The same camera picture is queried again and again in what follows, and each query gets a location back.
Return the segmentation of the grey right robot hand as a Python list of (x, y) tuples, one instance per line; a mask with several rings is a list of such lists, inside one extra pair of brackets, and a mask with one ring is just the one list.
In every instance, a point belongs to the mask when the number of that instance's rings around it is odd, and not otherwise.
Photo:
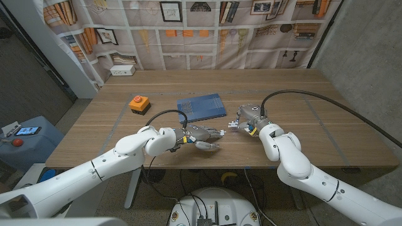
[(266, 116), (261, 115), (261, 107), (256, 104), (244, 104), (239, 107), (236, 113), (236, 123), (239, 129), (243, 129), (251, 136), (271, 122)]

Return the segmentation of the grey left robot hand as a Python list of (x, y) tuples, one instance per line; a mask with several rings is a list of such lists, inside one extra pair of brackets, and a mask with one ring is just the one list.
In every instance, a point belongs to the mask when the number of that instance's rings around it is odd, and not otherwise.
[(202, 151), (214, 151), (219, 148), (215, 141), (224, 136), (224, 130), (217, 130), (213, 127), (188, 125), (184, 129), (174, 129), (176, 135), (175, 149), (184, 144), (194, 144), (197, 149)]

